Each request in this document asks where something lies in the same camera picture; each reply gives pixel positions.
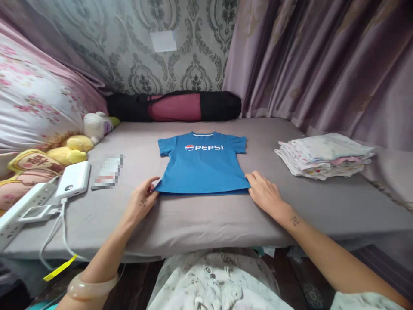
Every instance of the yellow tag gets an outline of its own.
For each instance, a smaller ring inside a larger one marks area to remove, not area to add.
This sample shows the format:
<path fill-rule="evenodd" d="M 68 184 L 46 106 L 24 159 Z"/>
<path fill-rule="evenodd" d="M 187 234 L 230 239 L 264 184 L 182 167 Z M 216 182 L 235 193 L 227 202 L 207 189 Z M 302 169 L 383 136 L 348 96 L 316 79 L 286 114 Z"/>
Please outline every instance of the yellow tag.
<path fill-rule="evenodd" d="M 62 264 L 61 266 L 57 267 L 54 271 L 52 271 L 50 274 L 45 276 L 43 280 L 46 282 L 49 282 L 51 279 L 53 279 L 55 276 L 57 276 L 59 273 L 61 273 L 63 270 L 65 270 L 73 261 L 76 259 L 77 255 L 73 256 L 70 260 L 68 260 L 66 263 Z"/>

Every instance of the bracelet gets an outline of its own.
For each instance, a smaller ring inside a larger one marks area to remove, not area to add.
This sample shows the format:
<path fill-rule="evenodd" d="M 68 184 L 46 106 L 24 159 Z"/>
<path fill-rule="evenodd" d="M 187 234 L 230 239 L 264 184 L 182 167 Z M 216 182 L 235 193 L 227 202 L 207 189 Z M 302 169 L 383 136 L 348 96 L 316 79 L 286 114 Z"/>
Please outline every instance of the bracelet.
<path fill-rule="evenodd" d="M 68 286 L 68 295 L 72 299 L 81 301 L 103 296 L 109 293 L 117 283 L 117 274 L 112 280 L 104 283 L 86 283 L 80 279 L 82 273 L 75 276 Z"/>

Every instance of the white plush toy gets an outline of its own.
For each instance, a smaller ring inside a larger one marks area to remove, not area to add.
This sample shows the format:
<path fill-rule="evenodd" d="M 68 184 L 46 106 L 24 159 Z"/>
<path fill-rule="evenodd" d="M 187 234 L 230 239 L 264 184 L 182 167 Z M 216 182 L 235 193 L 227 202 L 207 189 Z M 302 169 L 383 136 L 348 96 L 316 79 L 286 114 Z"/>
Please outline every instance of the white plush toy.
<path fill-rule="evenodd" d="M 88 113 L 83 118 L 83 134 L 98 144 L 113 129 L 112 120 L 103 112 Z"/>

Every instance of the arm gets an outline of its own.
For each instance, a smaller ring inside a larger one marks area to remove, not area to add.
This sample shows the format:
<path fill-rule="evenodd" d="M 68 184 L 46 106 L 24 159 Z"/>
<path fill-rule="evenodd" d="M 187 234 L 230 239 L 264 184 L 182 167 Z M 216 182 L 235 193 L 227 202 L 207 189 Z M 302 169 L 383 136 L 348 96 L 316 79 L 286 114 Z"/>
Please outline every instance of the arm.
<path fill-rule="evenodd" d="M 350 252 L 306 223 L 282 200 L 275 184 L 258 171 L 246 174 L 246 177 L 254 202 L 290 233 L 336 291 L 345 294 L 375 292 L 405 309 L 413 309 L 402 295 Z"/>
<path fill-rule="evenodd" d="M 82 281 L 86 283 L 102 283 L 110 281 L 115 277 L 130 235 L 146 214 L 148 214 L 158 197 L 159 193 L 153 192 L 154 186 L 152 185 L 152 182 L 158 179 L 159 177 L 150 178 L 133 191 L 118 226 L 84 270 L 81 276 Z M 78 301 L 66 294 L 56 309 L 100 310 L 103 308 L 108 295 Z"/>

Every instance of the yellow plush toy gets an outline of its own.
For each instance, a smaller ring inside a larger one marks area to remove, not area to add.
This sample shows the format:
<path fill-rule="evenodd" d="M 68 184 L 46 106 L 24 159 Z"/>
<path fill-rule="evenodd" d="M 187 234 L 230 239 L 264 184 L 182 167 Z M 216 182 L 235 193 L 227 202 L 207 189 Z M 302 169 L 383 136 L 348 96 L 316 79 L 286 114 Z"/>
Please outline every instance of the yellow plush toy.
<path fill-rule="evenodd" d="M 90 138 L 81 135 L 67 138 L 63 141 L 62 145 L 61 147 L 47 151 L 46 154 L 63 166 L 87 161 L 86 153 L 94 147 Z"/>

